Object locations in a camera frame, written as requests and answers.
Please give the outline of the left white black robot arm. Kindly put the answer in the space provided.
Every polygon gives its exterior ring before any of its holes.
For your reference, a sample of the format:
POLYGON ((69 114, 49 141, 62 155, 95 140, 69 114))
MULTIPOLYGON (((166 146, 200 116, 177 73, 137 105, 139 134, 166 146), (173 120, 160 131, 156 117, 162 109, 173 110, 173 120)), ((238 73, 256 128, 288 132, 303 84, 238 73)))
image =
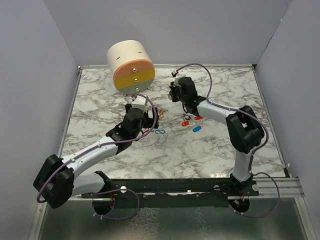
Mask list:
POLYGON ((127 104, 122 122, 100 140, 76 153, 64 157, 52 154, 46 158, 33 182, 33 187, 38 191, 36 201, 48 203, 53 209, 62 206, 75 195, 76 179, 85 170, 106 158, 116 156, 133 142, 146 137, 143 129, 151 131, 158 126, 157 107, 152 108, 152 117, 149 117, 147 110, 127 104))

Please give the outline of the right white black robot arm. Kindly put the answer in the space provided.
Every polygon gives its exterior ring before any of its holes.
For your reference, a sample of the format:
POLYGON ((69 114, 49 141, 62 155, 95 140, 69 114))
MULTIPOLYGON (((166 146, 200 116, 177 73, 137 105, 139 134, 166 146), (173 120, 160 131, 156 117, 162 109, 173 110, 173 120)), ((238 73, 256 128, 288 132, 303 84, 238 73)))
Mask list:
POLYGON ((170 83, 169 99, 181 102, 187 113, 226 125, 230 142, 235 152, 234 168, 230 175, 233 181, 229 189, 240 196, 248 189, 247 181, 252 178, 253 153, 261 144, 265 132, 253 109, 249 106, 232 108, 208 100, 198 95, 194 81, 190 77, 178 77, 170 83))

